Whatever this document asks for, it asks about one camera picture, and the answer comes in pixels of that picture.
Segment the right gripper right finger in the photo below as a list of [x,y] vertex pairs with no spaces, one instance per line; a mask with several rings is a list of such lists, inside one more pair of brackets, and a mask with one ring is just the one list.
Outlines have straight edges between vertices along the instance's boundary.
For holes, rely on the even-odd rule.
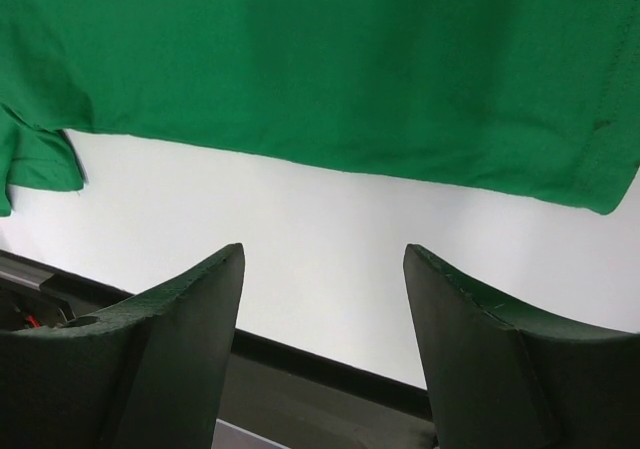
[[525,303],[411,244],[403,271],[443,448],[635,448],[639,337]]

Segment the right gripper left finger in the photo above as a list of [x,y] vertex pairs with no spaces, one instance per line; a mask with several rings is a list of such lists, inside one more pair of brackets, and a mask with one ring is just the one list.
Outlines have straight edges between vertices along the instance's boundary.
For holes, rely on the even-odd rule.
[[59,326],[1,334],[5,448],[208,448],[243,288],[241,244]]

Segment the green t shirt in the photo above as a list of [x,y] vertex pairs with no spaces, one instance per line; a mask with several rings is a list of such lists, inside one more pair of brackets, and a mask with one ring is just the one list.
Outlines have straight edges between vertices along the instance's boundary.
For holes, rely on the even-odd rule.
[[605,215],[639,0],[1,0],[2,184],[80,190],[68,129]]

